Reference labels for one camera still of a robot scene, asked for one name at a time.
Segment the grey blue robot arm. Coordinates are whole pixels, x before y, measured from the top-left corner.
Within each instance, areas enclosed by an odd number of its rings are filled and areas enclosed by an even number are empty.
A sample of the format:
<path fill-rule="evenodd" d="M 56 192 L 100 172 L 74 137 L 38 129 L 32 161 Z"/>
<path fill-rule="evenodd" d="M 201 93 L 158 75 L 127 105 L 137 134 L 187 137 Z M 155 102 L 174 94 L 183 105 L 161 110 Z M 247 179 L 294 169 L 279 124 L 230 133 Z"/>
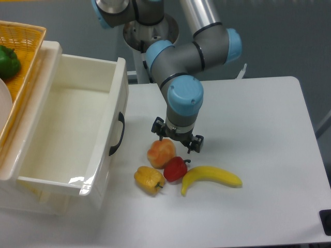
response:
<path fill-rule="evenodd" d="M 192 132 L 204 90 L 194 74 L 238 59 L 242 41 L 236 30 L 223 26 L 212 1 L 180 4 L 193 40 L 177 46 L 178 26 L 165 13 L 164 1 L 92 1 L 104 28 L 124 26 L 126 43 L 142 55 L 142 67 L 166 101 L 166 118 L 156 118 L 152 132 L 200 152 L 204 138 Z"/>

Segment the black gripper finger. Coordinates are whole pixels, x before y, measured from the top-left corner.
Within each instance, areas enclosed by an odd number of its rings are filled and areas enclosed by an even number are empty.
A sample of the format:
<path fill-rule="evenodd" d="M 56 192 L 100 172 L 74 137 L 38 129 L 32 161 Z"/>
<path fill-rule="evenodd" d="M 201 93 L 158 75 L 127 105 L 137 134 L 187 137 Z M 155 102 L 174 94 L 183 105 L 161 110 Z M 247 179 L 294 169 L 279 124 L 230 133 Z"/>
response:
<path fill-rule="evenodd" d="M 159 140 L 162 141 L 164 137 L 166 137 L 166 124 L 164 123 L 164 120 L 160 117 L 156 117 L 152 129 L 152 133 L 155 133 Z"/>
<path fill-rule="evenodd" d="M 187 153 L 190 154 L 192 151 L 200 153 L 204 144 L 204 136 L 196 135 L 190 138 Z"/>

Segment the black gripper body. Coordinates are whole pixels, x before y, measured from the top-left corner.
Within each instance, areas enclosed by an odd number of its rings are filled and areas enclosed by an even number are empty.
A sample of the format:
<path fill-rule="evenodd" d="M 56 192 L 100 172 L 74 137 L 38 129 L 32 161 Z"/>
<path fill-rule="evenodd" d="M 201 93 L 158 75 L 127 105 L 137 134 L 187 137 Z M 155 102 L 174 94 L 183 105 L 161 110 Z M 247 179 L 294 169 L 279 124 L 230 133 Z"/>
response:
<path fill-rule="evenodd" d="M 184 145 L 189 145 L 192 142 L 192 130 L 193 125 L 189 125 L 186 127 L 165 125 L 165 134 L 166 137 L 181 142 Z"/>

